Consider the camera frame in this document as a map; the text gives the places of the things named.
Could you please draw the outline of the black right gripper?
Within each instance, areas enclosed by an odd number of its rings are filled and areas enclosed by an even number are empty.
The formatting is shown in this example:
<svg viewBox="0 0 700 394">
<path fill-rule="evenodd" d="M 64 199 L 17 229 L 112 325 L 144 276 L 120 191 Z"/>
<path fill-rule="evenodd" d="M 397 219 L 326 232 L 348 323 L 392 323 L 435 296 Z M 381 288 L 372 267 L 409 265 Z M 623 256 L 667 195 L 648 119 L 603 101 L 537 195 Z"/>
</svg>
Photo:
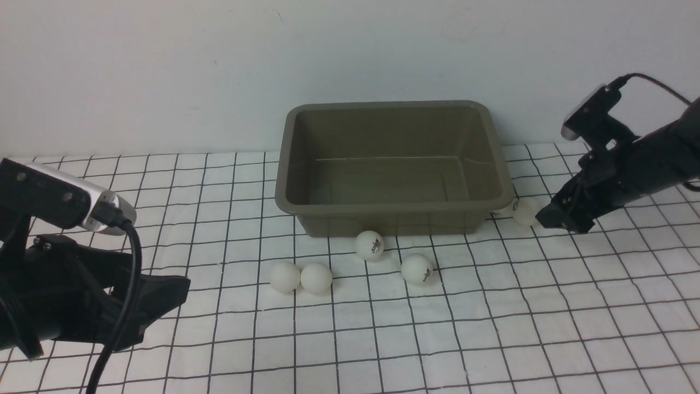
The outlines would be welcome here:
<svg viewBox="0 0 700 394">
<path fill-rule="evenodd" d="M 583 159 L 580 172 L 535 215 L 542 227 L 587 234 L 594 219 L 657 191 L 655 143 L 638 140 Z"/>
</svg>

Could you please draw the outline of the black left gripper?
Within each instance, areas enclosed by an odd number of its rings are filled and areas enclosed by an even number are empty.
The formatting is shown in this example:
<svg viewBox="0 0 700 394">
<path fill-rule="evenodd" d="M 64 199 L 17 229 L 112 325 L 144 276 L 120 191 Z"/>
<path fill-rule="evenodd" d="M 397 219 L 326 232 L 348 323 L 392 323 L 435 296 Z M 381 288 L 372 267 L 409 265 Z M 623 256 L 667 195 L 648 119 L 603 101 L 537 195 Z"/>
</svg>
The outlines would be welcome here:
<svg viewBox="0 0 700 394">
<path fill-rule="evenodd" d="M 141 274 L 142 245 L 131 252 L 97 250 L 63 235 L 30 247 L 2 241 L 2 350 L 42 354 L 44 341 L 102 344 L 116 351 L 182 306 L 191 280 Z"/>
</svg>

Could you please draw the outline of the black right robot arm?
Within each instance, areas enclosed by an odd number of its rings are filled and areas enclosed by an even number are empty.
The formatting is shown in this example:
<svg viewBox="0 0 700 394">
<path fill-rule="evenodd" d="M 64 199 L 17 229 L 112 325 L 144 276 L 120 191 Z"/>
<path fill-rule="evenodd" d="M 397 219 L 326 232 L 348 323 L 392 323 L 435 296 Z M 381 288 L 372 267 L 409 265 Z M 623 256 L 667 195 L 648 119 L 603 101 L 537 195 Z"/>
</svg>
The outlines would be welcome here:
<svg viewBox="0 0 700 394">
<path fill-rule="evenodd" d="M 698 178 L 698 100 L 675 121 L 612 149 L 592 149 L 580 172 L 535 216 L 548 229 L 587 234 L 595 220 Z"/>
</svg>

